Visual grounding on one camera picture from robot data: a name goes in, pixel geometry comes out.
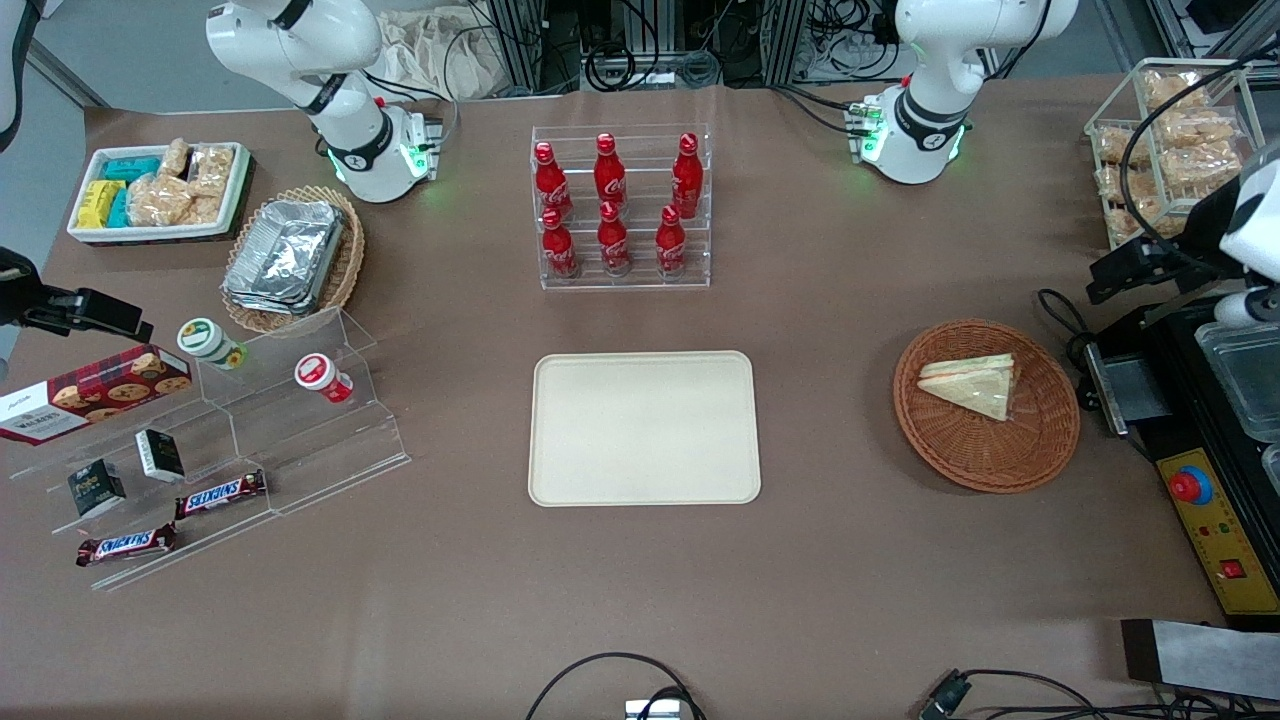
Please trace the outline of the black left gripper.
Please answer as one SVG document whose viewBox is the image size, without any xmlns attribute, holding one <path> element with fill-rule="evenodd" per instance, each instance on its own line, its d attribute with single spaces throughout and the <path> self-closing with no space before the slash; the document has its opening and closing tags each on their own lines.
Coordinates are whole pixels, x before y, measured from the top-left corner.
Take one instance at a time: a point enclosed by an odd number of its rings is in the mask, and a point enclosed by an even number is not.
<svg viewBox="0 0 1280 720">
<path fill-rule="evenodd" d="M 1174 283 L 1189 293 L 1211 281 L 1239 281 L 1240 263 L 1220 249 L 1225 232 L 1226 225 L 1184 225 L 1176 236 L 1129 240 L 1091 266 L 1087 297 L 1101 305 L 1146 286 Z"/>
</svg>

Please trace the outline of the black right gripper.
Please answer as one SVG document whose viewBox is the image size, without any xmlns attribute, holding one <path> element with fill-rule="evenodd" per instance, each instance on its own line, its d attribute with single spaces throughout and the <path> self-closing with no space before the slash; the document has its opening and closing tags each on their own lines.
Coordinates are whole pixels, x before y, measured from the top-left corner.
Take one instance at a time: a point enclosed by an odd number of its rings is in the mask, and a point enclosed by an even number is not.
<svg viewBox="0 0 1280 720">
<path fill-rule="evenodd" d="M 35 264 L 1 249 L 1 325 L 23 325 L 61 337 L 72 331 L 97 331 L 147 343 L 154 325 L 143 311 L 109 293 L 91 288 L 45 287 Z"/>
</svg>

